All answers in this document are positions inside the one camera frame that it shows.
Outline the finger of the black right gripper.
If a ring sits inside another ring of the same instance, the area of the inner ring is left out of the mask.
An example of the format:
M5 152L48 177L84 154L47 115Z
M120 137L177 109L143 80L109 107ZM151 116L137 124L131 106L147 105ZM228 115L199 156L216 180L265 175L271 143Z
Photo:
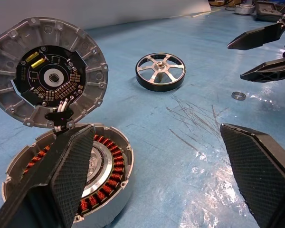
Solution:
M281 22L250 30L236 37L227 47L228 49L236 50L254 49L266 43L279 40L284 31L285 25Z
M264 62L241 74L240 78L258 83L285 80L285 58Z

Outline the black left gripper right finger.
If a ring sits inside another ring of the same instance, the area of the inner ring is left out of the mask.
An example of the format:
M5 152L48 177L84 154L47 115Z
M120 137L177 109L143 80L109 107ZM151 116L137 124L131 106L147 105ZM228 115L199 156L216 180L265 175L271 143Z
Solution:
M285 228L285 150L268 134L220 126L231 168L248 209L261 228Z

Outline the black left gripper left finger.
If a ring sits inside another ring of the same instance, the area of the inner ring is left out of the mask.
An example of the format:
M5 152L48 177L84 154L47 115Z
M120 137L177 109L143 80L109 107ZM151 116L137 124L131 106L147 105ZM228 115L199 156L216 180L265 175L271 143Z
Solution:
M86 186L95 128L56 137L0 209L0 228L69 228Z

